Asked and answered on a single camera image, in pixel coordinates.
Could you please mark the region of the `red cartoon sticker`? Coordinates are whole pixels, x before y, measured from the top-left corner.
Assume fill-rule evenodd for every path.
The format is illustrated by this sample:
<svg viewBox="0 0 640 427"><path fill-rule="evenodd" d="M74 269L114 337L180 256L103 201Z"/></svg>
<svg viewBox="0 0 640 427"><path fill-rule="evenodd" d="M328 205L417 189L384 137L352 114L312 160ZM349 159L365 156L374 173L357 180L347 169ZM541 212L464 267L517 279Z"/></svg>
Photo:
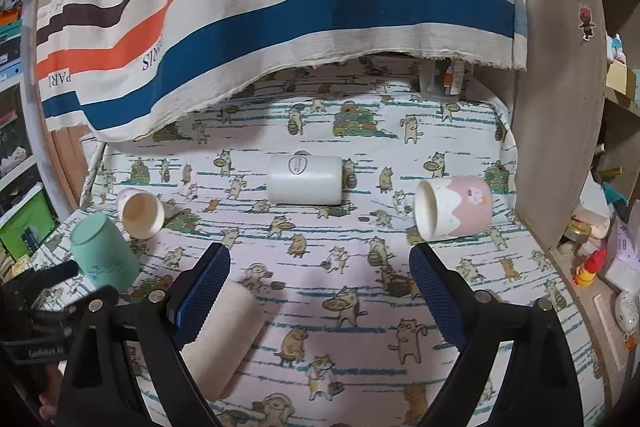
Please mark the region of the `red cartoon sticker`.
<svg viewBox="0 0 640 427"><path fill-rule="evenodd" d="M590 7L583 4L578 11L579 28L582 31L582 40L590 41L594 35L596 24L593 23L593 15Z"/></svg>

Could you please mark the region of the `purple tissue pack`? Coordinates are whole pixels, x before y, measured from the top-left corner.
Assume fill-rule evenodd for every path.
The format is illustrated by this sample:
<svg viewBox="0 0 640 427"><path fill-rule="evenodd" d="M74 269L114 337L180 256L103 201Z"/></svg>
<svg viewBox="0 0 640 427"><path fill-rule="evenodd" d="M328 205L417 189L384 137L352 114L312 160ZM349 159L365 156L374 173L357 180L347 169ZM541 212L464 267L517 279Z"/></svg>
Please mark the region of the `purple tissue pack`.
<svg viewBox="0 0 640 427"><path fill-rule="evenodd" d="M639 257L623 221L615 220L612 224L606 248L604 277L620 291L637 295L640 287Z"/></svg>

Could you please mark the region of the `pink white flower cup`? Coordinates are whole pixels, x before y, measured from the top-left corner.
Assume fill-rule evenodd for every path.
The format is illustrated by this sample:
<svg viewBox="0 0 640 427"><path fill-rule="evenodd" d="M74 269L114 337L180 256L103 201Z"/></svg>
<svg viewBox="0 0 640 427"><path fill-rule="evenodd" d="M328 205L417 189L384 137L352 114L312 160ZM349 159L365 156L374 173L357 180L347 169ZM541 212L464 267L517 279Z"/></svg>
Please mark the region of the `pink white flower cup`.
<svg viewBox="0 0 640 427"><path fill-rule="evenodd" d="M479 176L423 180L414 192L413 214L427 243L472 236L488 230L492 196Z"/></svg>

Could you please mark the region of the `beige speckled cup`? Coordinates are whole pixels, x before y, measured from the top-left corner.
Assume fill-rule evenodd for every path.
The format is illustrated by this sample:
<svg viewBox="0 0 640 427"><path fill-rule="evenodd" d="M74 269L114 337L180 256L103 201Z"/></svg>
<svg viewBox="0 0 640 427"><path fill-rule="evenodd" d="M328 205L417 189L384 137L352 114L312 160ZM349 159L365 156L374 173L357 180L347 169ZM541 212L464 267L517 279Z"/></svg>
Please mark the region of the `beige speckled cup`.
<svg viewBox="0 0 640 427"><path fill-rule="evenodd" d="M192 343L181 349L201 395L218 400L264 325L262 308L243 285L226 282Z"/></svg>

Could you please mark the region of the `red yellow chicken toy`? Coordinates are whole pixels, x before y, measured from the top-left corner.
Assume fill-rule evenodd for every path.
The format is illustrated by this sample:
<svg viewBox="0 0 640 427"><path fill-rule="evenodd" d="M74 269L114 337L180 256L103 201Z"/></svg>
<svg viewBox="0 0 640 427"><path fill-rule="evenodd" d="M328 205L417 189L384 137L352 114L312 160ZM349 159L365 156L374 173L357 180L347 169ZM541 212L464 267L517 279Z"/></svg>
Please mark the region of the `red yellow chicken toy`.
<svg viewBox="0 0 640 427"><path fill-rule="evenodd" d="M573 272L573 282L581 288L589 287L602 269L608 251L605 248L593 251Z"/></svg>

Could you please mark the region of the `mint green mug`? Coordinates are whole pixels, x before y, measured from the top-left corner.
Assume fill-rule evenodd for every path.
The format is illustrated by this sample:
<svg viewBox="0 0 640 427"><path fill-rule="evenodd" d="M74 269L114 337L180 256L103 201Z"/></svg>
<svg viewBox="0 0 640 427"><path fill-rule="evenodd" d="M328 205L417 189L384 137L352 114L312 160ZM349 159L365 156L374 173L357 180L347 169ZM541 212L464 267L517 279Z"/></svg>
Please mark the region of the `mint green mug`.
<svg viewBox="0 0 640 427"><path fill-rule="evenodd" d="M81 219L70 233L70 243L74 260L96 287L113 286L124 293L139 275L138 258L104 213Z"/></svg>

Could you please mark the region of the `white storage shelf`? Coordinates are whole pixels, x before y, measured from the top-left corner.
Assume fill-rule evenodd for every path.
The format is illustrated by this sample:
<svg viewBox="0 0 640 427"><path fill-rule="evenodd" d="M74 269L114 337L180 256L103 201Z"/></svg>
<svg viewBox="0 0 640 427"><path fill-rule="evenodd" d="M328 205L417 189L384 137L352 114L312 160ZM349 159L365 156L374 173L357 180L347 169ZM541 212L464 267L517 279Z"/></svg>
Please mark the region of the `white storage shelf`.
<svg viewBox="0 0 640 427"><path fill-rule="evenodd" d="M1 0L1 254L17 265L26 265L58 225L27 130L23 4Z"/></svg>

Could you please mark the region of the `white cylindrical mug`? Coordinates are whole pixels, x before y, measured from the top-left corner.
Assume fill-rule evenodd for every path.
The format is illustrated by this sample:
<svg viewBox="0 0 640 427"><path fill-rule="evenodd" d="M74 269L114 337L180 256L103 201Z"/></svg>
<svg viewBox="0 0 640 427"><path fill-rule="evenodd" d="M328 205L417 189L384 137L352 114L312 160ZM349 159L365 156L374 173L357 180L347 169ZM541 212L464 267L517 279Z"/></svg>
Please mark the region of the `white cylindrical mug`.
<svg viewBox="0 0 640 427"><path fill-rule="evenodd" d="M266 190L269 202L277 205L340 205L343 161L336 156L271 155Z"/></svg>

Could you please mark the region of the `white spotted egg toy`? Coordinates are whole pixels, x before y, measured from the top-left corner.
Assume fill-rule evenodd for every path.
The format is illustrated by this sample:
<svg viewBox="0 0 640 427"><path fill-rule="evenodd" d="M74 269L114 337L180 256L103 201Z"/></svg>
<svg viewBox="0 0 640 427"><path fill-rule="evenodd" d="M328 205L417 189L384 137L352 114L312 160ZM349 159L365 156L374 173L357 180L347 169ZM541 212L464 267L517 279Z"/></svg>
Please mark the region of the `white spotted egg toy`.
<svg viewBox="0 0 640 427"><path fill-rule="evenodd" d="M623 333L632 333L639 324L639 309L636 297L629 291L622 291L614 303L614 317Z"/></svg>

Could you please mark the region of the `small pink white cup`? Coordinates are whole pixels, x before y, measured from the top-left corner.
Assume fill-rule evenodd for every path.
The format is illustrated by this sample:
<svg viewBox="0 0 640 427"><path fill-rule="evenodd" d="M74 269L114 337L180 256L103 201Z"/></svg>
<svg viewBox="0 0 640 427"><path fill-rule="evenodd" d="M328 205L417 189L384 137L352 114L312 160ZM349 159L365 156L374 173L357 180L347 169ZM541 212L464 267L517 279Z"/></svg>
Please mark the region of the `small pink white cup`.
<svg viewBox="0 0 640 427"><path fill-rule="evenodd" d="M133 239L150 239L180 211L175 202L163 202L158 196L134 187L117 194L116 209L119 221Z"/></svg>

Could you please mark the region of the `wooden shelf side panel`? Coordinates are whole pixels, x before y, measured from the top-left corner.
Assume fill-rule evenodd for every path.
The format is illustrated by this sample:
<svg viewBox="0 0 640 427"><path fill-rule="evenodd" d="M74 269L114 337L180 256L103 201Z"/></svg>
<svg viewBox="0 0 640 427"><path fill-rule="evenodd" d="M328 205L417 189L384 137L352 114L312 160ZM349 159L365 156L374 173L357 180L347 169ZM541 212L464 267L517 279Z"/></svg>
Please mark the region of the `wooden shelf side panel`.
<svg viewBox="0 0 640 427"><path fill-rule="evenodd" d="M592 11L585 42L578 11ZM604 104L602 0L527 0L527 68L516 77L516 212L550 249L572 217L596 147Z"/></svg>

